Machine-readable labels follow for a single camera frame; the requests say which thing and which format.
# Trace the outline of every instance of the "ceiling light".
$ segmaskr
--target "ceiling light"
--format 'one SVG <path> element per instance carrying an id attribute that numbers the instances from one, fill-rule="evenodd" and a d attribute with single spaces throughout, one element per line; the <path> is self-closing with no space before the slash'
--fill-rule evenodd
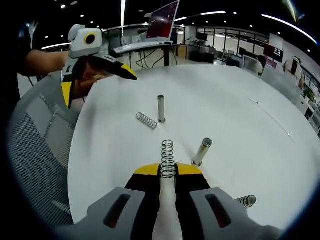
<path id="1" fill-rule="evenodd" d="M 178 18 L 178 19 L 174 20 L 174 22 L 178 22 L 178 21 L 185 20 L 185 19 L 187 19 L 187 17 L 186 17 L 186 16 L 181 17 L 181 18 Z"/>
<path id="2" fill-rule="evenodd" d="M 125 25 L 126 0 L 121 0 L 121 27 Z"/>
<path id="3" fill-rule="evenodd" d="M 288 25 L 289 27 L 292 27 L 293 29 L 299 31 L 300 33 L 302 33 L 303 35 L 305 35 L 306 37 L 308 37 L 309 39 L 311 39 L 315 44 L 318 44 L 316 40 L 314 40 L 309 34 L 307 34 L 306 32 L 302 31 L 300 28 L 297 28 L 295 25 L 292 25 L 286 21 L 283 21 L 281 19 L 278 19 L 276 17 L 273 17 L 273 16 L 268 16 L 268 15 L 264 15 L 262 14 L 262 17 L 265 17 L 265 18 L 268 18 L 268 19 L 272 19 L 272 20 L 276 20 L 280 23 L 283 23 L 285 25 Z"/>
<path id="4" fill-rule="evenodd" d="M 51 45 L 51 46 L 45 46 L 45 47 L 41 48 L 41 50 L 50 49 L 50 48 L 55 48 L 55 47 L 61 47 L 61 46 L 67 46 L 67 45 L 70 45 L 70 42 L 60 43 L 60 44 Z"/>
<path id="5" fill-rule="evenodd" d="M 212 11 L 212 12 L 204 12 L 201 15 L 211 15 L 211 14 L 225 14 L 225 11 Z"/>

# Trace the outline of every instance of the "desk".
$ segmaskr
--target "desk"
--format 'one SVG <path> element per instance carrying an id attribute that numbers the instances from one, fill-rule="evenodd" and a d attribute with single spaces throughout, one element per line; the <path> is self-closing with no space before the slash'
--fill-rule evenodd
<path id="1" fill-rule="evenodd" d="M 210 186 L 234 198 L 255 195 L 248 215 L 258 224 L 292 223 L 318 182 L 320 142 L 289 100 L 237 67 L 180 65 L 136 74 L 138 81 L 99 81 L 83 106 L 68 166 L 75 223 L 137 168 L 160 163 L 163 140 L 173 140 L 176 162 L 189 164 L 206 137 L 213 143 L 200 168 Z M 158 95 L 165 97 L 166 122 L 151 130 L 136 113 L 157 120 Z"/>

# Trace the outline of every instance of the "laptop screen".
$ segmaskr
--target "laptop screen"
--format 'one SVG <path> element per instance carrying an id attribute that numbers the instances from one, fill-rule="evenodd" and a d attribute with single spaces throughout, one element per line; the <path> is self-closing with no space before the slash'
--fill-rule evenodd
<path id="1" fill-rule="evenodd" d="M 173 24 L 176 18 L 179 1 L 175 1 L 153 12 L 150 17 L 147 39 L 171 38 Z"/>

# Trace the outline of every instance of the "cable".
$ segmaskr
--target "cable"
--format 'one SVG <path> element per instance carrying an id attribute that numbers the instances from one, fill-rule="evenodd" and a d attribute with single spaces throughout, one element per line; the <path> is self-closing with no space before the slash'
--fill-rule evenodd
<path id="1" fill-rule="evenodd" d="M 172 51 L 172 54 L 173 54 L 173 57 L 174 57 L 174 59 L 175 59 L 175 63 L 178 65 L 178 61 L 177 61 L 177 59 L 176 59 L 176 55 L 175 55 L 175 53 Z"/>
<path id="2" fill-rule="evenodd" d="M 32 87 L 34 87 L 35 85 L 32 83 L 30 77 L 28 76 L 29 82 L 31 83 Z"/>
<path id="3" fill-rule="evenodd" d="M 147 58 L 146 58 L 146 52 L 145 51 L 143 51 L 143 56 L 144 56 L 144 64 L 146 65 L 146 67 L 148 68 L 148 69 L 150 69 L 150 67 L 147 65 Z"/>
<path id="4" fill-rule="evenodd" d="M 131 55 L 132 55 L 132 52 L 129 52 L 130 68 L 132 69 L 132 67 L 131 67 Z"/>
<path id="5" fill-rule="evenodd" d="M 162 56 L 158 61 L 156 61 L 153 65 L 152 65 L 152 68 L 154 68 L 154 66 L 158 63 L 158 62 L 160 62 L 160 60 L 161 59 L 163 59 L 165 56 Z"/>
<path id="6" fill-rule="evenodd" d="M 141 52 L 139 52 L 139 55 L 140 55 L 140 60 L 141 60 L 141 69 L 146 69 L 145 67 L 144 67 L 144 62 L 142 61 L 142 57 L 141 57 Z"/>
<path id="7" fill-rule="evenodd" d="M 147 63 L 146 63 L 146 58 L 148 58 L 149 56 L 151 56 L 155 51 L 156 51 L 156 49 L 153 50 L 151 53 L 149 53 L 147 56 L 144 55 L 144 58 L 141 58 L 141 53 L 140 53 L 140 60 L 136 61 L 135 64 L 137 64 L 137 65 L 138 65 L 139 67 L 141 67 L 141 68 L 146 69 L 145 67 L 143 67 L 143 66 L 141 66 L 141 65 L 138 64 L 138 62 L 142 62 L 142 61 L 144 60 L 144 61 L 145 61 L 145 65 L 146 65 L 146 66 L 148 67 L 148 69 L 149 69 L 149 66 L 148 66 Z"/>

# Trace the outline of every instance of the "window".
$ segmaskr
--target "window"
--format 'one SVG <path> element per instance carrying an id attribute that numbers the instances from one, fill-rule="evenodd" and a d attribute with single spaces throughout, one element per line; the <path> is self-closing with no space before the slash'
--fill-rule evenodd
<path id="1" fill-rule="evenodd" d="M 245 49 L 247 52 L 254 53 L 255 35 L 248 32 L 240 32 L 239 48 Z"/>
<path id="2" fill-rule="evenodd" d="M 206 28 L 205 34 L 208 34 L 208 40 L 206 41 L 205 45 L 213 48 L 214 47 L 215 29 L 214 28 Z"/>
<path id="3" fill-rule="evenodd" d="M 216 51 L 224 52 L 226 40 L 226 30 L 216 29 L 214 35 L 214 48 Z"/>
<path id="4" fill-rule="evenodd" d="M 227 30 L 226 31 L 226 40 L 225 40 L 225 50 L 229 53 L 231 51 L 232 54 L 237 54 L 238 49 L 238 41 L 239 41 L 239 31 Z"/>

